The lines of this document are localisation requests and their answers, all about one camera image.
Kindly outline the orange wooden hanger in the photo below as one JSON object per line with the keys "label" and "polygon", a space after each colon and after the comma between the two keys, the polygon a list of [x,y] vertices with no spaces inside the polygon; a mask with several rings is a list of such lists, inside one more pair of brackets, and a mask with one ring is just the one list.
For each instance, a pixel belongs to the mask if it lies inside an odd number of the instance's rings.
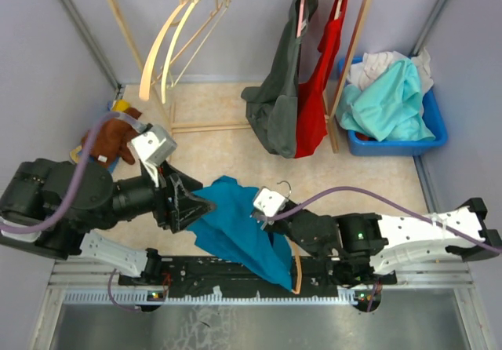
{"label": "orange wooden hanger", "polygon": [[293,252],[294,256],[294,262],[296,265],[296,282],[294,287],[292,288],[292,293],[295,295],[300,294],[301,292],[301,284],[302,284],[302,267],[301,267],[301,260],[300,260],[300,250],[298,245],[291,239],[288,238],[289,246],[290,249]]}

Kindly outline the blue t shirt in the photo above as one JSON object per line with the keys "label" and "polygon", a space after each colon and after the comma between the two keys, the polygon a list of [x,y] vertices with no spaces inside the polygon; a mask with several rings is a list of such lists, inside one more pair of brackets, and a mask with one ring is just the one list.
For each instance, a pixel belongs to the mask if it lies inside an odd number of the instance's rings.
{"label": "blue t shirt", "polygon": [[246,187],[222,176],[194,192],[216,209],[190,224],[195,245],[225,261],[243,264],[262,279],[291,291],[292,253],[284,235],[267,233],[252,217],[257,187]]}

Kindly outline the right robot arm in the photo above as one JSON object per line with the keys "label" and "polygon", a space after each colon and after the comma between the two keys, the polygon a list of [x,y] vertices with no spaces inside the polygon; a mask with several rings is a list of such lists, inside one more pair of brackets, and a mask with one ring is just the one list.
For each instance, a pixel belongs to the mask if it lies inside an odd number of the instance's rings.
{"label": "right robot arm", "polygon": [[304,204],[260,191],[255,199],[216,193],[217,208],[187,226],[195,244],[225,261],[280,286],[293,286],[291,244],[310,256],[324,260],[335,254],[329,268],[339,286],[370,284],[405,266],[442,258],[483,261],[501,253],[501,237],[486,227],[487,214],[481,199],[470,199],[456,210],[420,215],[404,207],[402,215],[349,213],[318,215]]}

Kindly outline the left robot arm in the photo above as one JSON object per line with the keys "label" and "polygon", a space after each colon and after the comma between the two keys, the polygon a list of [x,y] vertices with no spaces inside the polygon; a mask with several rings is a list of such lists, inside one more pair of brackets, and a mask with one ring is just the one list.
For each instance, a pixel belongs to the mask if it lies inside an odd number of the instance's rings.
{"label": "left robot arm", "polygon": [[16,229],[1,232],[3,246],[54,260],[92,259],[152,285],[163,275],[158,251],[133,250],[99,232],[150,213],[160,228],[177,233],[216,208],[195,194],[201,182],[167,162],[158,168],[159,184],[144,167],[137,177],[115,181],[107,169],[90,162],[66,206],[76,169],[48,159],[20,164],[1,197],[1,224]]}

